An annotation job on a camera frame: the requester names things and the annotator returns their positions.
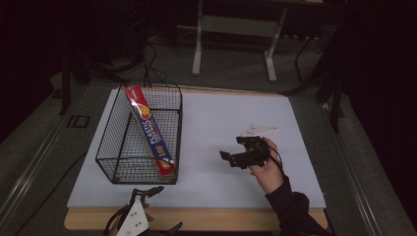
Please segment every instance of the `wire basket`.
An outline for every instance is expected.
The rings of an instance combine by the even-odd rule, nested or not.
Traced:
[[[123,88],[117,91],[95,161],[113,184],[175,184],[181,142],[181,90],[175,85],[158,84],[142,91],[175,162],[174,173],[160,176]]]

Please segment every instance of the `white paper sheet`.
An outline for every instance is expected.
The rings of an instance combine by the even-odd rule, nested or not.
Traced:
[[[153,185],[113,185],[95,163],[111,93],[68,207],[120,207],[134,188]],[[326,207],[289,100],[277,96],[183,92],[183,125],[179,177],[148,199],[153,207],[269,207],[265,193],[248,169],[231,168],[219,151],[244,151],[236,137],[251,125],[277,127],[266,134],[278,145],[293,191],[310,199],[310,207]]]

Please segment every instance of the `black sleeve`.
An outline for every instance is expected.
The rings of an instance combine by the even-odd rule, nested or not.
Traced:
[[[307,196],[292,192],[287,176],[284,175],[284,183],[267,195],[267,199],[278,216],[281,236],[332,235],[309,214]]]

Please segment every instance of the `metal stand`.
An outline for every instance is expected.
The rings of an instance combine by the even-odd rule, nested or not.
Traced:
[[[271,36],[271,44],[265,51],[265,60],[268,70],[268,78],[272,83],[276,82],[275,69],[273,68],[272,55],[279,39],[284,19],[288,9],[283,9],[278,22],[256,21],[247,19],[233,19],[224,17],[207,16],[203,14],[203,0],[199,2],[199,13],[197,19],[197,45],[194,53],[193,76],[200,74],[202,62],[202,33],[203,30],[238,33],[256,36]]]

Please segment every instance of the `person's hand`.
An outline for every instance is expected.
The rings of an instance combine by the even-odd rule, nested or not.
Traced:
[[[143,207],[144,209],[146,209],[146,208],[148,208],[148,207],[149,207],[149,204],[142,204],[142,207]],[[147,220],[148,220],[148,222],[152,222],[152,221],[153,221],[153,217],[152,217],[152,216],[148,215],[147,213],[145,213],[145,215],[147,216]],[[112,224],[112,227],[111,227],[111,229],[110,229],[109,236],[116,236],[116,235],[117,235],[117,233],[119,232],[119,230],[117,229],[117,224],[119,224],[119,220],[120,220],[120,215],[119,215],[119,217],[117,217],[117,218],[114,220],[114,222],[113,222],[113,224]]]
[[[278,154],[275,152],[275,150],[277,150],[276,144],[267,138],[263,138],[263,140],[267,142],[268,146],[271,147],[269,149],[270,155],[280,163],[280,160],[277,158]],[[267,194],[271,194],[284,182],[281,171],[279,170],[276,163],[270,158],[268,158],[267,164],[265,164],[263,167],[258,165],[251,165],[249,166],[249,169],[252,171],[252,174],[255,175],[258,183],[261,185],[261,188]]]

